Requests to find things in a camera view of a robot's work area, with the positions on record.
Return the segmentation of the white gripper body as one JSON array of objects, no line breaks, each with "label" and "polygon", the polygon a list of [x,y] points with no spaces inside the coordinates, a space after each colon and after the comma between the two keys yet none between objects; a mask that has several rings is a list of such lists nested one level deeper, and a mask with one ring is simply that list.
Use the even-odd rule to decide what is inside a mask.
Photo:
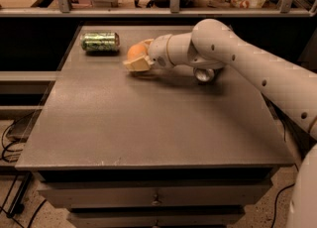
[{"label": "white gripper body", "polygon": [[172,63],[170,62],[167,45],[171,35],[164,35],[154,39],[148,49],[148,54],[151,60],[152,69],[164,69],[172,68]]}]

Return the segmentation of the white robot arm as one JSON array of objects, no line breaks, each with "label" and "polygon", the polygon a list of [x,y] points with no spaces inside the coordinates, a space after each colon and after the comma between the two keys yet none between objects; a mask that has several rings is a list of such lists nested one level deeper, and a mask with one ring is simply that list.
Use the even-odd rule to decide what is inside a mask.
[{"label": "white robot arm", "polygon": [[[229,65],[317,140],[316,73],[245,42],[218,20],[202,20],[188,33],[140,41],[128,49],[123,65],[130,72],[187,65],[201,81]],[[316,228],[316,173],[313,147],[299,169],[286,228]]]}]

